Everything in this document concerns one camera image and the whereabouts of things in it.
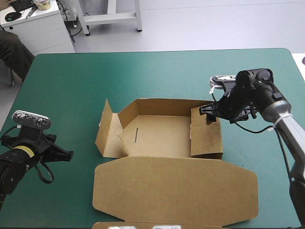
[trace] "cup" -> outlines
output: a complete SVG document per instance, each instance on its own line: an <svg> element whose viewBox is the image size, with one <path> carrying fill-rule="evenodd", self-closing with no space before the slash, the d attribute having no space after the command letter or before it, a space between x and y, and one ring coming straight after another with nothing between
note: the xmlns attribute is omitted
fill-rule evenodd
<svg viewBox="0 0 305 229"><path fill-rule="evenodd" d="M51 8L50 0L33 0L39 10L48 10Z"/></svg>

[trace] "person's leg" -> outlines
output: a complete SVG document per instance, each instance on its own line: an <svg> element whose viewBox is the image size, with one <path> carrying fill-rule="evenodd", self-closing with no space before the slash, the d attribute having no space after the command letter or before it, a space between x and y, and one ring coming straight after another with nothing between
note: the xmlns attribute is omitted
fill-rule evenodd
<svg viewBox="0 0 305 229"><path fill-rule="evenodd" d="M25 79L33 62L33 54L11 32L0 31L0 59L22 79Z"/></svg>

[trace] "desk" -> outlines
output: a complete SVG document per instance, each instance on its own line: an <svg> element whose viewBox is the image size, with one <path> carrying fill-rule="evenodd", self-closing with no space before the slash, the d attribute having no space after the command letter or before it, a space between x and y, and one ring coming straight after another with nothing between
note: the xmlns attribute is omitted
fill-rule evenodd
<svg viewBox="0 0 305 229"><path fill-rule="evenodd" d="M56 0L51 0L49 10L36 10L26 18L30 10L25 10L19 19L10 22L5 21L5 15L14 12L14 8L10 6L1 10L1 26L5 31L18 35L35 56L41 53L75 52Z"/></svg>
<svg viewBox="0 0 305 229"><path fill-rule="evenodd" d="M286 49L188 52L46 54L38 56L10 111L46 115L57 144L74 150L69 163L50 163L55 181L46 185L31 170L8 195L0 212L2 227L91 227L114 217L92 207L95 167L102 158L94 144L105 98L118 112L136 98L210 100L209 78L240 70L271 68L276 86L305 126L305 82ZM220 98L222 91L215 96ZM7 119L3 130L14 125ZM243 125L259 130L258 117ZM259 215L236 227L299 226L291 203L283 156L274 132L245 132L222 120L223 160L254 171L259 182ZM5 152L0 146L0 153Z"/></svg>

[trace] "yellow label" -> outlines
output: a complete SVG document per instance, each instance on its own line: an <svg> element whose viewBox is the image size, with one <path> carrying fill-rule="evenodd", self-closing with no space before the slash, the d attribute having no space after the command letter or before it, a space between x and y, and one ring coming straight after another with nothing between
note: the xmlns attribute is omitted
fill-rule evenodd
<svg viewBox="0 0 305 229"><path fill-rule="evenodd" d="M26 146L16 146L13 149L21 149L26 152L30 157L34 157L34 152Z"/></svg>

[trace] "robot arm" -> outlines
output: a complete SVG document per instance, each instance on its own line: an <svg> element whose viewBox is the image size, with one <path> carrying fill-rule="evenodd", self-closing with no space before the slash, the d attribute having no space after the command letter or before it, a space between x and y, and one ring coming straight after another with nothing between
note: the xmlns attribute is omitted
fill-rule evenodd
<svg viewBox="0 0 305 229"><path fill-rule="evenodd" d="M48 117L16 111L12 119L20 125L20 131L16 137L4 135L0 138L1 144L10 149L0 155L0 209L6 195L14 191L30 169L35 168L40 180L50 184L54 175L46 162L70 161L73 156L73 151L65 151L55 145L56 135L43 133L51 126ZM38 163L47 170L51 180L42 175Z"/></svg>
<svg viewBox="0 0 305 229"><path fill-rule="evenodd" d="M290 197L296 213L305 225L305 130L291 115L291 105L273 83L270 69L241 71L237 76L215 76L210 79L214 88L224 89L219 101L200 107L200 114L207 119L224 118L230 123L256 118L273 123L292 154L295 162L289 172Z"/></svg>

